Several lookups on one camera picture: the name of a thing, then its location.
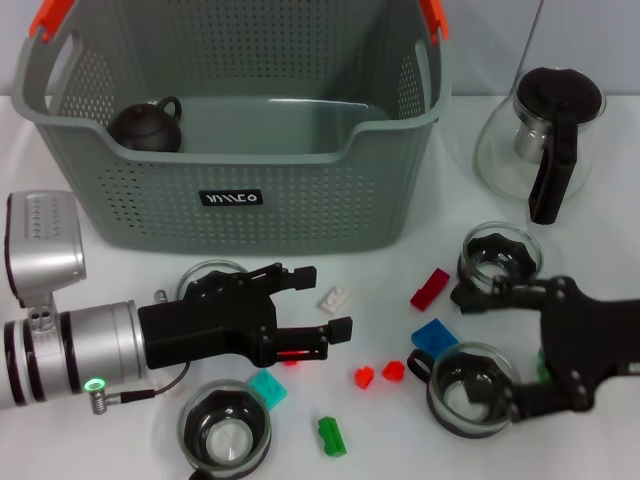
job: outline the teal toy brick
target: teal toy brick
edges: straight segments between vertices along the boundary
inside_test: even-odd
[[[318,422],[318,433],[324,440],[324,453],[330,457],[341,457],[347,453],[342,434],[335,418],[324,417]]]
[[[266,370],[261,370],[249,380],[249,386],[260,394],[271,410],[287,396],[287,389]]]

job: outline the basket logo label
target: basket logo label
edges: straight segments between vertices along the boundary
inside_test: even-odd
[[[200,190],[200,201],[205,207],[239,207],[262,205],[262,192],[254,190]]]

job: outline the dark teapot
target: dark teapot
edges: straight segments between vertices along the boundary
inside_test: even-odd
[[[175,106],[173,117],[165,112]],[[125,148],[148,152],[177,152],[182,144],[178,122],[182,105],[175,97],[167,97],[156,105],[140,103],[125,108],[111,122],[107,131]]]

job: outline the gray plastic basket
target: gray plastic basket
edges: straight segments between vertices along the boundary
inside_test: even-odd
[[[13,104],[98,231],[129,248],[387,245],[450,96],[449,42],[438,29],[432,43],[417,0],[75,0],[48,43],[44,33],[25,42]],[[120,110],[169,95],[183,103],[179,153],[128,150],[107,133]],[[263,204],[200,195],[242,203],[246,190]]]

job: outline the cable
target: cable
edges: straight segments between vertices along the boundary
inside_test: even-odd
[[[522,57],[520,57],[520,63],[518,64],[518,70],[516,70],[516,77],[513,79],[513,85],[511,85],[511,90],[513,90],[518,81],[518,77],[522,72],[522,68],[524,67],[524,61],[527,58],[527,54],[529,53],[529,47],[531,46],[531,41],[533,40],[533,36],[536,33],[536,29],[538,28],[538,20],[540,20],[540,13],[542,12],[542,7],[544,7],[544,0],[540,0],[538,4],[538,10],[536,10],[536,16],[533,19],[533,25],[531,25],[531,30],[529,30],[529,37],[527,37],[527,43],[524,46],[524,51],[522,52]]]
[[[184,368],[182,369],[182,372],[180,372],[180,375],[178,375],[176,379],[166,387],[162,387],[161,389],[156,390],[155,394],[162,395],[163,393],[167,393],[169,390],[171,390],[173,387],[179,384],[182,381],[182,379],[187,375],[187,372],[189,371],[190,366],[191,366],[191,362],[185,363]]]
[[[120,400],[120,403],[138,402],[140,400],[147,400],[149,398],[154,398],[158,395],[162,395],[163,393],[167,393],[173,387],[178,385],[182,381],[182,379],[187,375],[187,372],[189,371],[189,367],[191,367],[191,362],[185,363],[184,368],[182,369],[182,372],[180,372],[180,375],[178,375],[175,378],[175,380],[173,380],[169,385],[167,385],[166,387],[162,387],[158,390],[135,390],[131,392],[110,393],[107,395],[106,398],[107,399],[117,398]]]

